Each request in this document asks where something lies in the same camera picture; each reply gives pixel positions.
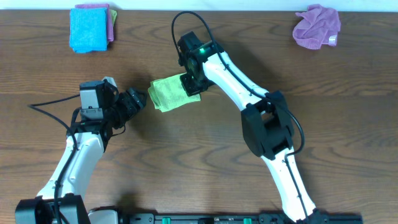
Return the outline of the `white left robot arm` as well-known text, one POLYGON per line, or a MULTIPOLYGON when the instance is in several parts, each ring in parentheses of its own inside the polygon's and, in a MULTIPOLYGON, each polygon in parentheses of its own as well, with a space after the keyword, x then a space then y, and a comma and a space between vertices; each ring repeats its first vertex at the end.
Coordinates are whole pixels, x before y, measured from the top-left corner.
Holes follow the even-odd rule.
POLYGON ((21 200, 16 223, 123 223, 128 219, 113 207, 87 211, 83 199, 97 162, 115 129, 146 105, 147 94, 130 88, 119 92, 110 83, 84 83, 77 94, 81 105, 73 112, 66 146, 54 173, 35 198, 21 200))

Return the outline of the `green microfiber cloth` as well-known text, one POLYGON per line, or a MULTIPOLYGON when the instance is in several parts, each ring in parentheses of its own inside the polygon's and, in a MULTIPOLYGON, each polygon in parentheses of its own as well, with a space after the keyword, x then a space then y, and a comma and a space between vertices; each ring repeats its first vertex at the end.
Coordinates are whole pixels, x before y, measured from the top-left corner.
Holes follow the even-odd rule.
POLYGON ((188 103, 201 101, 200 94, 188 96, 180 80, 181 74, 154 80, 148 88, 149 96, 154 108, 161 112, 168 112, 188 103))

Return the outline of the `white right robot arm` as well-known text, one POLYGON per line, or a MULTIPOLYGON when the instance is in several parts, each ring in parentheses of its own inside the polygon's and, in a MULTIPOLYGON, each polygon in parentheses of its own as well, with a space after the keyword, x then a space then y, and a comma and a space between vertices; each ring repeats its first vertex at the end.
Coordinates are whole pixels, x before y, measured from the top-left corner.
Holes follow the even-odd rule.
POLYGON ((309 223, 316 206, 301 179, 293 147, 294 130, 301 126, 282 93, 255 84, 218 44, 179 42, 177 48, 187 71, 182 80, 186 92, 192 95, 215 84, 230 97, 241 112, 244 141, 270 170, 284 213, 293 222, 309 223))

